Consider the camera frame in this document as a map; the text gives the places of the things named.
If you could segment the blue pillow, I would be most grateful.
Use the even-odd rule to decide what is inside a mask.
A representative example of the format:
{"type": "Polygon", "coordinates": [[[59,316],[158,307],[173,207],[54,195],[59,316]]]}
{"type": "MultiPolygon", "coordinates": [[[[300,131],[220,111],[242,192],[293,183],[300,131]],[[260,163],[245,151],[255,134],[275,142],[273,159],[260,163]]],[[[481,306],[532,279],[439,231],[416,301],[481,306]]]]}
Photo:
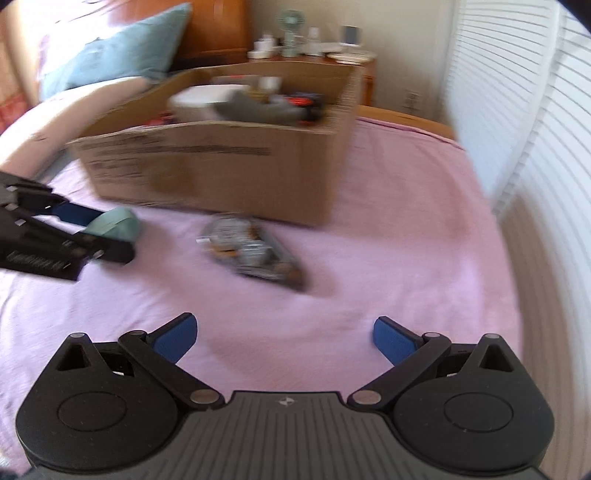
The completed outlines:
{"type": "Polygon", "coordinates": [[[40,99],[88,84],[124,77],[165,78],[192,6],[182,3],[137,21],[108,38],[86,44],[73,58],[49,68],[40,80],[40,99]]]}

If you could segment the fish oil capsule bottle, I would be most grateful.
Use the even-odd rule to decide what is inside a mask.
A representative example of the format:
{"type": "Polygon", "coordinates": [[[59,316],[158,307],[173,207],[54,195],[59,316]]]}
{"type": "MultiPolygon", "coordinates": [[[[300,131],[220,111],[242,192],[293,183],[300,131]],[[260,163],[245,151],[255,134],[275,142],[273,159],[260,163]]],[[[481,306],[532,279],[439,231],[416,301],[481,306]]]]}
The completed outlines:
{"type": "Polygon", "coordinates": [[[256,74],[219,75],[211,79],[211,84],[239,85],[250,97],[266,101],[271,95],[280,93],[283,78],[256,74]]]}

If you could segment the black toy train car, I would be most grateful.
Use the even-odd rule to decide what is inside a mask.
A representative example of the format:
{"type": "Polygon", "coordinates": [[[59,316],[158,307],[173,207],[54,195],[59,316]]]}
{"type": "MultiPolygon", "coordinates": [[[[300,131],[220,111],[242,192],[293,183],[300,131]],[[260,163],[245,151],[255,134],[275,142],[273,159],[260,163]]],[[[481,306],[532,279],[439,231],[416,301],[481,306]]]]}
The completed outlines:
{"type": "Polygon", "coordinates": [[[298,121],[304,125],[315,124],[325,116],[325,96],[315,92],[294,92],[283,96],[290,106],[300,112],[298,121]]]}

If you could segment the wall power socket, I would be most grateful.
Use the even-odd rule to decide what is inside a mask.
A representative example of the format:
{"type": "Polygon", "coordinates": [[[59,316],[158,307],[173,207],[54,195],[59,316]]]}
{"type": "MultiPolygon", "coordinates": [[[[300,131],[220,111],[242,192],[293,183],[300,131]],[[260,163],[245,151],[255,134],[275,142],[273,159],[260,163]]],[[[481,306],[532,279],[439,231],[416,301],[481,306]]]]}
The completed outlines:
{"type": "Polygon", "coordinates": [[[407,90],[403,99],[403,108],[408,112],[421,110],[422,96],[419,92],[407,90]]]}

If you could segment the red toy train car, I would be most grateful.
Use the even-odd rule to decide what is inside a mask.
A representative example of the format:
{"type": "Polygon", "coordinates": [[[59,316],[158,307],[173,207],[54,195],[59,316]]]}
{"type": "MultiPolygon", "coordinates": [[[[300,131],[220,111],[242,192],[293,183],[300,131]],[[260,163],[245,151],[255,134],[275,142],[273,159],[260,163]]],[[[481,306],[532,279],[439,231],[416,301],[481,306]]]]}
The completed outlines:
{"type": "Polygon", "coordinates": [[[156,117],[144,123],[144,126],[163,126],[176,122],[175,116],[171,112],[161,112],[156,117]]]}

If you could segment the small green desk fan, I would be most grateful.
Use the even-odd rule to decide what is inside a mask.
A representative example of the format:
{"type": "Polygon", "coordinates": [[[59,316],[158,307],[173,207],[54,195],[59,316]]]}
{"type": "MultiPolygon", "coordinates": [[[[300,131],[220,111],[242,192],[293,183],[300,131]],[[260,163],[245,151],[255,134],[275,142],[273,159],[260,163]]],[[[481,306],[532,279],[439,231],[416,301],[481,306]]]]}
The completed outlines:
{"type": "Polygon", "coordinates": [[[298,55],[297,37],[305,24],[304,13],[294,9],[280,11],[277,16],[277,24],[283,30],[283,58],[294,58],[298,55]]]}

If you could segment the silver tape measure gadget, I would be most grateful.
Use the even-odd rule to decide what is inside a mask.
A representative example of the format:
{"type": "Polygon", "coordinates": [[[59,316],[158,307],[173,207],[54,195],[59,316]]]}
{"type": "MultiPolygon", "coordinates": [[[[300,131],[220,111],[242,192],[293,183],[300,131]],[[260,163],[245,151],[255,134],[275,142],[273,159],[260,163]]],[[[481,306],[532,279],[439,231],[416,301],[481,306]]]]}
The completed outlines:
{"type": "Polygon", "coordinates": [[[197,244],[238,275],[304,291],[307,275],[294,256],[262,223],[242,214],[216,214],[201,230],[197,244]]]}

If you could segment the clear spray bottle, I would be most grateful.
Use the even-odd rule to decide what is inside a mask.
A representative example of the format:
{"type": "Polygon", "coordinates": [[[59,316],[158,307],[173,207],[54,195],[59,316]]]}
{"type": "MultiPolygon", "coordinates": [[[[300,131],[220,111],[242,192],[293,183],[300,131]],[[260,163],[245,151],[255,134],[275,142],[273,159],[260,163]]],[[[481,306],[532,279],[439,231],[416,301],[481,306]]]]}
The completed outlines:
{"type": "Polygon", "coordinates": [[[304,54],[310,57],[322,57],[322,45],[320,29],[317,26],[308,28],[307,42],[305,43],[304,54]]]}

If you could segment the brown cardboard box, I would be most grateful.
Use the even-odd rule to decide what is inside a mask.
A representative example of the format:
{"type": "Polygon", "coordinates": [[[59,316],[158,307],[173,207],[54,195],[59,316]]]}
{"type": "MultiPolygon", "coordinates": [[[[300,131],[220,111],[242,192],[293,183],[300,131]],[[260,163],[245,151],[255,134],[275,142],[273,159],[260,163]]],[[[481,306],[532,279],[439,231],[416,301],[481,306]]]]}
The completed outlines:
{"type": "Polygon", "coordinates": [[[362,69],[339,64],[260,61],[186,70],[109,111],[68,146],[104,199],[321,226],[331,217],[362,90],[362,69]],[[325,116],[311,126],[144,126],[168,111],[172,95],[232,74],[280,76],[284,92],[322,94],[325,116]]]}

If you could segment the teal oval case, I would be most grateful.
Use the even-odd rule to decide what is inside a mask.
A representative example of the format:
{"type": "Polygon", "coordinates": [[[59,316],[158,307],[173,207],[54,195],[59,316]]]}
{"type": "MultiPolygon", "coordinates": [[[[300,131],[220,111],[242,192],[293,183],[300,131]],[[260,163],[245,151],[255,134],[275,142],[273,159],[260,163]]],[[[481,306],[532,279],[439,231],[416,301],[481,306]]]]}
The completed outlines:
{"type": "Polygon", "coordinates": [[[140,231],[139,218],[126,207],[116,207],[102,213],[84,229],[87,234],[130,243],[136,242],[140,231]]]}

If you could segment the small clock display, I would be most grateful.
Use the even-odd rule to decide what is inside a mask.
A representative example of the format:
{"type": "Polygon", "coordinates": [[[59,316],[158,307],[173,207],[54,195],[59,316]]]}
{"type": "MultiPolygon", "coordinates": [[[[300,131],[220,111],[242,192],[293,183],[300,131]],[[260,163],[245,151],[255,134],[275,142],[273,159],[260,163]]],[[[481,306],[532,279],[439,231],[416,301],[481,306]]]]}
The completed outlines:
{"type": "Polygon", "coordinates": [[[362,45],[361,30],[352,25],[342,26],[341,44],[348,47],[359,47],[362,45]]]}

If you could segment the white power strip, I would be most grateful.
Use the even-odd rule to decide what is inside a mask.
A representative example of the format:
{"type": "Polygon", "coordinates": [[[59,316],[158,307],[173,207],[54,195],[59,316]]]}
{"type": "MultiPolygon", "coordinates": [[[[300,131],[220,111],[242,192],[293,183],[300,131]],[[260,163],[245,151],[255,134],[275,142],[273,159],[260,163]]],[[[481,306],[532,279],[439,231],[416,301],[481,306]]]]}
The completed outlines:
{"type": "Polygon", "coordinates": [[[253,42],[252,50],[247,53],[247,58],[252,61],[268,60],[279,55],[280,45],[270,32],[264,32],[263,35],[253,42]]]}

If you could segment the pink table cloth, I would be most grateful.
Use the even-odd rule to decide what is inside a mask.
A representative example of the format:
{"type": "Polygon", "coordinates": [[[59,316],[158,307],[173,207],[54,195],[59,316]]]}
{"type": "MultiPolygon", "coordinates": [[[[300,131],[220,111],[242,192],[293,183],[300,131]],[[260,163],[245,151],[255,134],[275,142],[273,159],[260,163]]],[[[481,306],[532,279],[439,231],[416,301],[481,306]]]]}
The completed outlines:
{"type": "Polygon", "coordinates": [[[142,231],[127,265],[92,262],[76,282],[2,273],[3,467],[27,469],[17,410],[73,332],[114,341],[190,312],[198,340],[180,365],[223,394],[349,394],[389,367],[370,338],[382,315],[460,343],[495,332],[522,348],[496,219],[466,151],[430,133],[359,120],[329,223],[269,224],[304,266],[301,292],[216,263],[198,243],[205,214],[136,214],[142,231]]]}

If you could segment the white translucent plastic container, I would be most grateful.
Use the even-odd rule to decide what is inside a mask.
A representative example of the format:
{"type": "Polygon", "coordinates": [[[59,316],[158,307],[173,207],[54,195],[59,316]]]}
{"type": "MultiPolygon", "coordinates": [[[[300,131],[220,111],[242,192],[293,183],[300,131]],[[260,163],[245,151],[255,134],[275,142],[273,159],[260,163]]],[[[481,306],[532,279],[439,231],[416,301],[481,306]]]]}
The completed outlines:
{"type": "Polygon", "coordinates": [[[167,109],[179,122],[218,120],[215,106],[228,101],[235,92],[247,92],[249,86],[209,84],[186,88],[167,100],[167,109]]]}

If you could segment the white louvered closet door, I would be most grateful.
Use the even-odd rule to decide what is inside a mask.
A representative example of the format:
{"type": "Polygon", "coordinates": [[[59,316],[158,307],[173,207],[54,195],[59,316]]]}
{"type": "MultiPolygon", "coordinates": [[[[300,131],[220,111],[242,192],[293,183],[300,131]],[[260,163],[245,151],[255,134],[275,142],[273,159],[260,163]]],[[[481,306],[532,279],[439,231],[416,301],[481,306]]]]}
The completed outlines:
{"type": "Polygon", "coordinates": [[[590,30],[557,1],[460,1],[443,114],[504,235],[523,361],[556,430],[543,468],[590,471],[590,30]]]}

